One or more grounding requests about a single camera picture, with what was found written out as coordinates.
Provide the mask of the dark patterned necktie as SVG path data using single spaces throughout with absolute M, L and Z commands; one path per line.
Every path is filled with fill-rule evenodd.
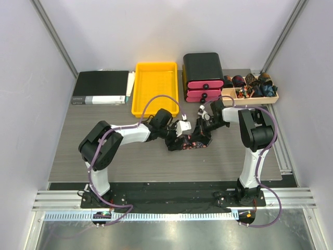
M 183 150 L 190 150 L 190 149 L 197 149 L 197 148 L 205 148 L 208 147 L 209 145 L 204 145 L 201 142 L 197 142 L 197 143 L 191 143 L 189 141 L 190 135 L 181 135 L 181 136 L 187 136 L 188 137 L 188 142 L 189 142 L 189 146 L 188 148 L 184 148 Z

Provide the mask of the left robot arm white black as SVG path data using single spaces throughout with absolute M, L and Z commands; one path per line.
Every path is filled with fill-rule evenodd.
M 120 146 L 157 138 L 178 139 L 191 129 L 186 115 L 182 115 L 182 120 L 171 121 L 171 113 L 161 108 L 156 115 L 132 125 L 115 126 L 104 120 L 95 125 L 78 148 L 88 172 L 90 197 L 86 201 L 94 207 L 110 205 L 112 198 L 108 167 Z

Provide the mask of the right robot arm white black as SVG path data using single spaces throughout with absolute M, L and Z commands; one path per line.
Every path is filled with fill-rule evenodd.
M 239 124 L 241 141 L 246 149 L 244 166 L 237 179 L 235 200 L 249 206 L 259 197 L 264 158 L 277 139 L 276 121 L 263 107 L 226 107 L 221 99 L 210 104 L 212 115 L 202 105 L 193 133 L 191 146 L 205 147 L 211 142 L 211 132 L 231 123 Z

